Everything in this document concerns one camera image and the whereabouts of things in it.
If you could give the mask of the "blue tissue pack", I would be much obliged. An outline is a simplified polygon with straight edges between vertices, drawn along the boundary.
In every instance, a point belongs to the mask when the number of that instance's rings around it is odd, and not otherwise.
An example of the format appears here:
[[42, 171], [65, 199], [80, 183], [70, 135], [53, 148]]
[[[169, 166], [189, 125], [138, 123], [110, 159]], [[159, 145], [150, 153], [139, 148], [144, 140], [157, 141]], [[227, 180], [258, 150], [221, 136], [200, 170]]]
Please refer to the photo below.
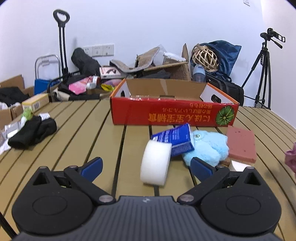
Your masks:
[[171, 144], [171, 156], [178, 156], [194, 150], [193, 134], [188, 123], [153, 134], [151, 139]]

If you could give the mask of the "white foam tape roll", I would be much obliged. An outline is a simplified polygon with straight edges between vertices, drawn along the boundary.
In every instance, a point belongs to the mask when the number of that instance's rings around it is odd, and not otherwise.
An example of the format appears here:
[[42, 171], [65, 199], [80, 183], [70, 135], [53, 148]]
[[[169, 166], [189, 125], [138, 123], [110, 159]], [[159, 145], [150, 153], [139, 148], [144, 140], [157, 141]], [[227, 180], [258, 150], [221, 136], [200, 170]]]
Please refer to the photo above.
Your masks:
[[149, 140], [140, 167], [140, 180], [145, 184], [164, 186], [167, 178], [171, 143]]

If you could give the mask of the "pink fluffy headband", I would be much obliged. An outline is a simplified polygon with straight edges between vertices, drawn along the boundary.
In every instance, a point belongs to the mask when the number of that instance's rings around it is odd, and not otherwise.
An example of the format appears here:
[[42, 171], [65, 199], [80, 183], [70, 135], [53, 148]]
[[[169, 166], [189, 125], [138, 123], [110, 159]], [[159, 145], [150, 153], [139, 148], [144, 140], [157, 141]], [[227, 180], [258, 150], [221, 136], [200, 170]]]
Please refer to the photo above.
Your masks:
[[296, 174], [296, 142], [291, 150], [285, 152], [285, 164]]

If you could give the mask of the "light blue fluffy cloth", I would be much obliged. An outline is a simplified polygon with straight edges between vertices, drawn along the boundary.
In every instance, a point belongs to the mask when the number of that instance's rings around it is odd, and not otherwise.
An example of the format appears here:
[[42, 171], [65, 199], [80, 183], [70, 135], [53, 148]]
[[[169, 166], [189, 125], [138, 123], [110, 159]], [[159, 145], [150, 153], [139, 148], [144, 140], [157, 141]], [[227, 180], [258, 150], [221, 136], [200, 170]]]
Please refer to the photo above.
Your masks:
[[201, 159], [207, 164], [215, 167], [220, 161], [227, 159], [229, 147], [227, 146], [227, 136], [216, 132], [196, 130], [192, 132], [194, 149], [182, 154], [182, 158], [187, 166], [190, 166], [194, 157]]

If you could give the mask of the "pink sponge block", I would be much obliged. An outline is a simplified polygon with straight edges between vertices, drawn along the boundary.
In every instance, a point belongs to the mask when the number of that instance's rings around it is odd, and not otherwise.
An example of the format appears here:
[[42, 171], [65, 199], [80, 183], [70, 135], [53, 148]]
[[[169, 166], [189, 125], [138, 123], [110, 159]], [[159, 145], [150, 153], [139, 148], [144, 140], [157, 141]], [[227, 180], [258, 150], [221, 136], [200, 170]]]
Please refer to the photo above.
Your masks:
[[257, 155], [253, 131], [229, 126], [226, 136], [228, 157], [240, 163], [254, 165]]

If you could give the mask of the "black cloth on table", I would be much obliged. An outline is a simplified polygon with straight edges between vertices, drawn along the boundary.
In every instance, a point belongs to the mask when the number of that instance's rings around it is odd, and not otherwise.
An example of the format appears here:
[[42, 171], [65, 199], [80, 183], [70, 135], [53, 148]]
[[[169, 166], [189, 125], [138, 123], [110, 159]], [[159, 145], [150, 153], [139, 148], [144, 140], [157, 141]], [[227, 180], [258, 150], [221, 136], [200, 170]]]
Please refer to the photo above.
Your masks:
[[54, 119], [42, 120], [40, 116], [33, 116], [14, 136], [9, 138], [8, 145], [11, 148], [26, 150], [54, 134], [56, 130], [57, 124]]

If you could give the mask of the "small green white bottle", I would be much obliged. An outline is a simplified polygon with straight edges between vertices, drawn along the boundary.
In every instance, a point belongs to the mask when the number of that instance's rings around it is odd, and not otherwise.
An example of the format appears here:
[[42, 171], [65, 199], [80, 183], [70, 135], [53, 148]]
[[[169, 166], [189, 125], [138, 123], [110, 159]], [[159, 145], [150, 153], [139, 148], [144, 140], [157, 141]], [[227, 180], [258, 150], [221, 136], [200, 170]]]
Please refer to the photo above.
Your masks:
[[21, 120], [20, 120], [20, 127], [23, 127], [27, 121], [32, 119], [33, 116], [34, 114], [30, 108], [24, 109]]

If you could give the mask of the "white paper receipt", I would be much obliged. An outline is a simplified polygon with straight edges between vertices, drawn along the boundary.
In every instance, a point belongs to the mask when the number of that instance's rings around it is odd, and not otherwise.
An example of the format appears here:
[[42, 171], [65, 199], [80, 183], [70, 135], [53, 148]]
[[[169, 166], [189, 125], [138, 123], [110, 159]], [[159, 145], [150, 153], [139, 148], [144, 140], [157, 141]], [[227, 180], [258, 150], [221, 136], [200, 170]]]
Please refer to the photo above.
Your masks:
[[5, 125], [1, 131], [1, 149], [0, 153], [8, 151], [11, 147], [8, 145], [8, 140], [13, 137], [21, 129], [20, 121]]

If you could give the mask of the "yellow paper box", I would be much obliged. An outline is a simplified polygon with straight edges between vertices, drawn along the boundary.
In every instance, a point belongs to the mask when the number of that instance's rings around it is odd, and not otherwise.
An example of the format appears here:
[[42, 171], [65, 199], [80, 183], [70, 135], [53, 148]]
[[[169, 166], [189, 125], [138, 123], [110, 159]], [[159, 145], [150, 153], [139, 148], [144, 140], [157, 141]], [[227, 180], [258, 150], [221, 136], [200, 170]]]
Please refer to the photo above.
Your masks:
[[29, 109], [32, 113], [35, 113], [42, 107], [49, 103], [49, 95], [47, 93], [40, 93], [30, 97], [26, 101], [22, 102], [23, 110]]

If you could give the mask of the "red cardboard box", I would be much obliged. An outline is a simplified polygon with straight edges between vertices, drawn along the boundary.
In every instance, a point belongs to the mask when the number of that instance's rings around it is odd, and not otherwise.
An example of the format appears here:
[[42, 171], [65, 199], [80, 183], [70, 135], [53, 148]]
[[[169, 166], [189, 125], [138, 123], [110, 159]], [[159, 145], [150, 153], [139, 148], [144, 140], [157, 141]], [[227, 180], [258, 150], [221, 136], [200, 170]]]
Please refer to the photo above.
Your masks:
[[115, 125], [216, 127], [234, 123], [239, 102], [209, 83], [124, 79], [110, 95]]

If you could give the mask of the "silver folding step stool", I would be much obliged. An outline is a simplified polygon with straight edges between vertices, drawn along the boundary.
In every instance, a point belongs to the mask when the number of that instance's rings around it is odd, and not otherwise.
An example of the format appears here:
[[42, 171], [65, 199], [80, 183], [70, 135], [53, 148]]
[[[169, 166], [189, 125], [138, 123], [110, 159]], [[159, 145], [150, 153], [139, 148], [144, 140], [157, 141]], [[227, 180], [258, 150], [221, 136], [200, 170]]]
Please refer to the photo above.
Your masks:
[[38, 57], [35, 61], [34, 71], [34, 95], [36, 95], [45, 92], [51, 80], [62, 76], [58, 55], [50, 54]]

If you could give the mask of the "wicker ball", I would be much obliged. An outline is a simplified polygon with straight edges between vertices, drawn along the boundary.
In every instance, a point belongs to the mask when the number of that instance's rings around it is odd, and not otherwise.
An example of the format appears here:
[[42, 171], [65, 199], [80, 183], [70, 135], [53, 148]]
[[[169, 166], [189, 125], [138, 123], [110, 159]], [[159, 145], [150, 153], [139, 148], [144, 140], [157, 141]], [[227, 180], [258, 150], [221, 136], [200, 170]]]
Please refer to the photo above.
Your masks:
[[197, 44], [192, 49], [192, 63], [202, 65], [208, 72], [215, 72], [219, 67], [219, 60], [215, 52], [209, 47]]

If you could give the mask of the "dark blue cushion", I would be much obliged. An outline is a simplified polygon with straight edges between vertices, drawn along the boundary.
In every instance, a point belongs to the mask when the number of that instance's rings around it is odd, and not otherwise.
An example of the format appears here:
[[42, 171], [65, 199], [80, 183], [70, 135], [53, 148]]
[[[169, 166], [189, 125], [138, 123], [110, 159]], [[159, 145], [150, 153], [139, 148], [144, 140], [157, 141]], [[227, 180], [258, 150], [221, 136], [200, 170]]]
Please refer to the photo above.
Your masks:
[[219, 61], [218, 72], [229, 77], [242, 46], [224, 40], [202, 43], [201, 46], [207, 46], [216, 54]]

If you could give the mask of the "black bag by wall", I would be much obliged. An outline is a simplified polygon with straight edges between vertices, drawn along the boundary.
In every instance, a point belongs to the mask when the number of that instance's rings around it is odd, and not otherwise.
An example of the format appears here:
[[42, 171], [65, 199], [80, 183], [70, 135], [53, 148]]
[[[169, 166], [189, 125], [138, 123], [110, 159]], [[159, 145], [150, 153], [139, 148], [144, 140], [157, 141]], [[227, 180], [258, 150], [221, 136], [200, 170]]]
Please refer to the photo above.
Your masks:
[[85, 76], [100, 75], [99, 68], [101, 65], [97, 60], [87, 55], [82, 48], [76, 48], [71, 56], [73, 64], [79, 69], [80, 73]]

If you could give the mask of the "wall socket panel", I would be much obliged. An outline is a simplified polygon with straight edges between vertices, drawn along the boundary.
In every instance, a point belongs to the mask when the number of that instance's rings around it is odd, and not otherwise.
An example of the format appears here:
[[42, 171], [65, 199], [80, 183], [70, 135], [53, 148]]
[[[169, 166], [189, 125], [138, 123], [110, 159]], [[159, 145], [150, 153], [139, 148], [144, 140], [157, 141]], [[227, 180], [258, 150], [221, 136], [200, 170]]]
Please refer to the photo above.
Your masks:
[[104, 57], [114, 55], [114, 44], [86, 46], [82, 49], [90, 57]]

